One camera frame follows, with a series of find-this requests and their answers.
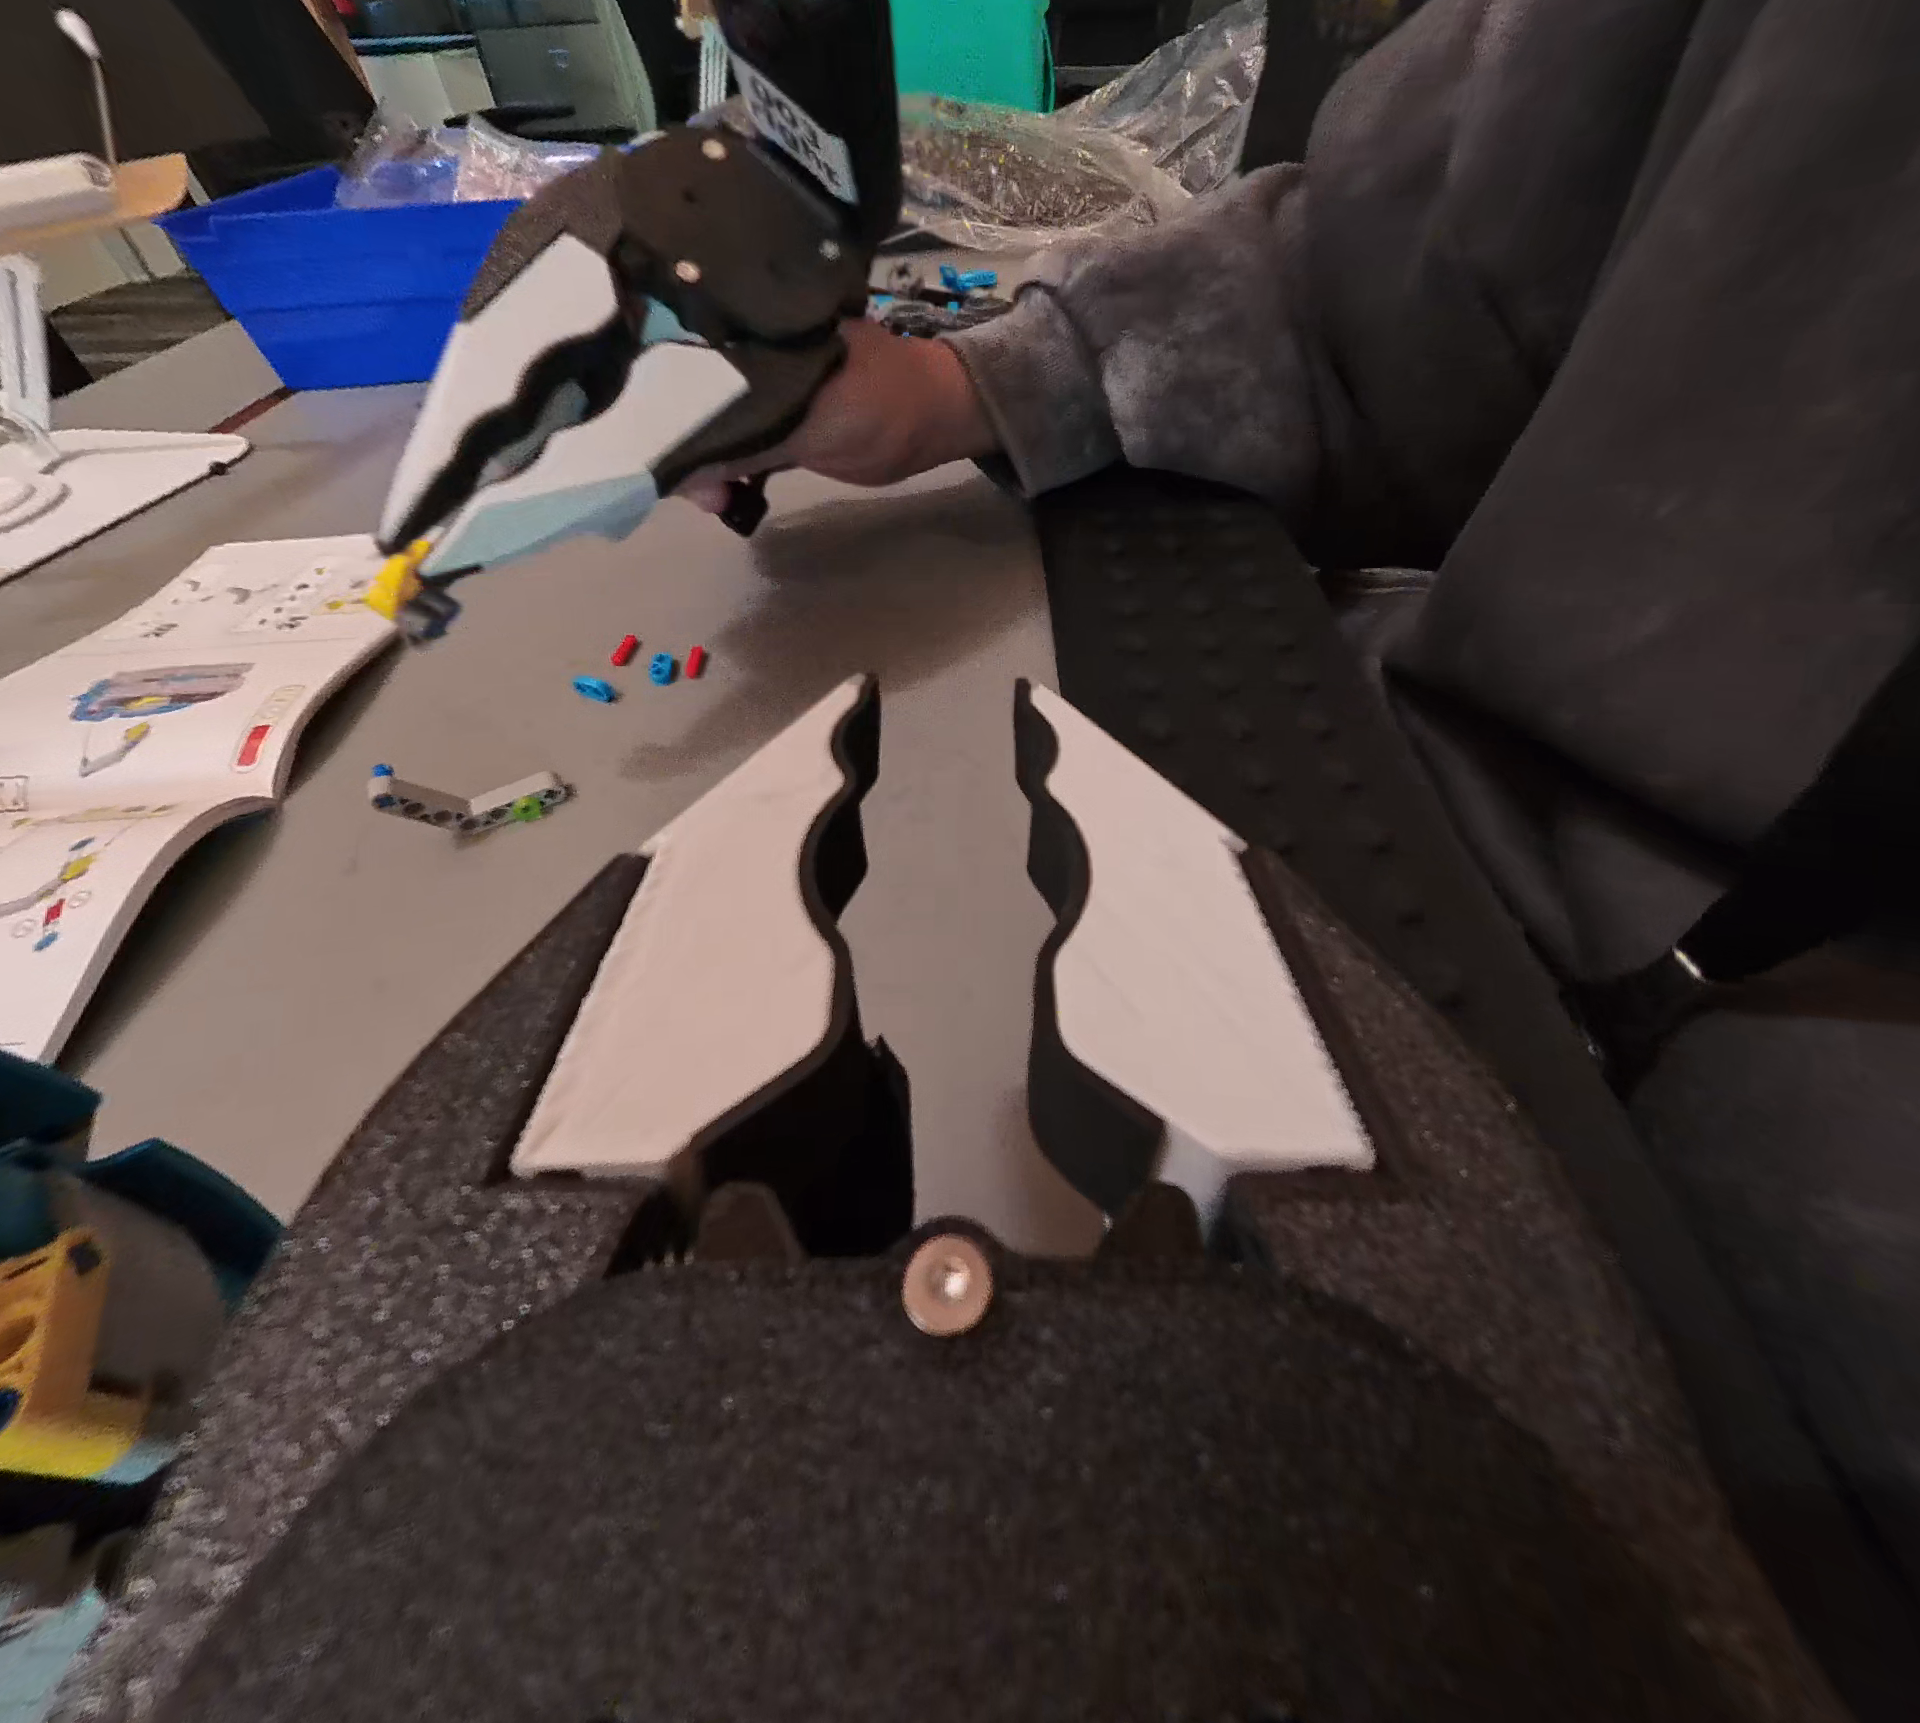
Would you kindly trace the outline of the instruction booklet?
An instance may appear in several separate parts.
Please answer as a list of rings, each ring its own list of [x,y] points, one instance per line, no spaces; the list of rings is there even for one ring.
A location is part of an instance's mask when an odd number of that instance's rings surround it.
[[[161,881],[394,637],[370,535],[229,541],[3,683],[3,1046],[53,1062]]]

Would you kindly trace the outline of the grey desk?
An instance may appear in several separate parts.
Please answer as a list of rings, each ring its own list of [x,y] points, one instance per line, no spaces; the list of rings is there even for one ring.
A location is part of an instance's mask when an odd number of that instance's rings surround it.
[[[774,479],[741,539],[673,501],[460,587],[444,639],[387,653],[305,729],[281,807],[161,885],[60,1064],[102,1094],[96,1144],[163,1136],[290,1216],[409,1062],[616,853],[835,681],[881,685],[871,871],[842,929],[858,1004],[910,1076],[918,1210],[1083,1254],[1099,1210],[1026,1114],[1034,964],[1016,679],[1054,683],[1028,513],[969,465],[893,491]],[[611,663],[624,633],[636,661]],[[703,679],[685,657],[704,645]],[[654,685],[657,651],[681,675]],[[577,675],[623,699],[582,699]],[[481,795],[555,773],[572,799],[456,837],[372,809],[376,765]]]

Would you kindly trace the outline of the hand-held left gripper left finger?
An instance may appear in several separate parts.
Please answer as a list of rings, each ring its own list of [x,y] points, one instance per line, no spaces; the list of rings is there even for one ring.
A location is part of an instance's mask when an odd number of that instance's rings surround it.
[[[640,879],[510,1150],[519,1178],[664,1178],[858,1038],[882,697],[850,675],[640,847]]]

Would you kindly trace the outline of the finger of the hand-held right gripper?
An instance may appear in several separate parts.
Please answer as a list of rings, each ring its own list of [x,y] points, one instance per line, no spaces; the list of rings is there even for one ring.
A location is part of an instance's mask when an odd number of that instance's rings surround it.
[[[483,485],[433,533],[433,577],[493,569],[584,535],[629,535],[660,501],[660,467],[749,393],[719,349],[644,349],[613,405],[589,419],[544,421],[539,447]]]
[[[376,541],[534,553],[589,535],[638,487],[563,435],[608,413],[640,353],[613,263],[559,235],[447,339]]]

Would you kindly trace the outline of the clear plastic bag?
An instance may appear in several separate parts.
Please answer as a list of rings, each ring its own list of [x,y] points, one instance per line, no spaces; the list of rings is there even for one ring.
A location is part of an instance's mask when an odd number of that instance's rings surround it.
[[[488,119],[423,125],[403,109],[378,105],[339,173],[332,203],[376,211],[454,201],[524,201],[595,163],[604,151],[624,151],[634,143],[631,131],[616,131],[611,143],[599,145],[522,137]]]
[[[1241,0],[1049,111],[901,105],[904,229],[1028,253],[1157,227],[1236,179],[1267,61],[1269,0]]]

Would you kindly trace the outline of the person's right forearm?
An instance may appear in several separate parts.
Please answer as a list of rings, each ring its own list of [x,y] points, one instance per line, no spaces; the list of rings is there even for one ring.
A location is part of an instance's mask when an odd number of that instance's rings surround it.
[[[1390,409],[1433,361],[1429,223],[1317,163],[1259,173],[1065,259],[943,341],[1024,495],[1127,465],[1260,497],[1317,555],[1433,565],[1474,507],[1445,439]]]

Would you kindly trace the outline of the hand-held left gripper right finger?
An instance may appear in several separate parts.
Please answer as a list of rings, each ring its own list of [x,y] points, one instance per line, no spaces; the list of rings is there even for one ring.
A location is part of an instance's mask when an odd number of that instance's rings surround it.
[[[1060,1170],[1374,1170],[1377,1138],[1246,843],[1020,681],[1024,867],[1049,911],[1026,1118]]]

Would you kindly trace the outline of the pile of building bricks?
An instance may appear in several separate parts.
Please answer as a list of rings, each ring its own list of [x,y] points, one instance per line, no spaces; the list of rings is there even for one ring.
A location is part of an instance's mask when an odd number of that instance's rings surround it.
[[[876,269],[867,319],[895,335],[936,339],[990,323],[1012,305],[992,267],[955,261],[924,267],[899,259]]]

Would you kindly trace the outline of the blue toy robot model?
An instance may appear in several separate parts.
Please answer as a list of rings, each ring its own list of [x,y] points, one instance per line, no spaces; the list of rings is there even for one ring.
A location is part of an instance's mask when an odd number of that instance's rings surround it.
[[[283,1220],[163,1138],[95,1154],[101,1096],[3,1056],[4,1626],[91,1588],[181,1458]]]

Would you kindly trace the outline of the grey angled beam brick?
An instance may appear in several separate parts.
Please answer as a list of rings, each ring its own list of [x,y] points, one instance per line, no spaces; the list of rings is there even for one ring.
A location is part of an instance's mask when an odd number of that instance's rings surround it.
[[[534,823],[572,799],[572,785],[555,773],[516,777],[481,795],[464,797],[397,775],[387,765],[368,773],[374,811],[401,821],[424,823],[456,837],[494,831],[510,823]]]

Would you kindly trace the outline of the person's right hand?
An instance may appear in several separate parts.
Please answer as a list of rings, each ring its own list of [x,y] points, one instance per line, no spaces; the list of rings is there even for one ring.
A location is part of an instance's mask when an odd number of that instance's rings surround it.
[[[804,415],[755,457],[695,471],[681,499],[721,515],[733,483],[802,469],[850,487],[893,487],[998,453],[997,429],[958,351],[871,319],[838,327],[845,355]]]

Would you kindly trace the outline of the blue plastic bin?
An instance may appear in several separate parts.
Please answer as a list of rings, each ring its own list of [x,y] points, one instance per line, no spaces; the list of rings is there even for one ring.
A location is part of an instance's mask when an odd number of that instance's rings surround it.
[[[313,169],[157,219],[290,391],[433,377],[513,199],[343,207]]]

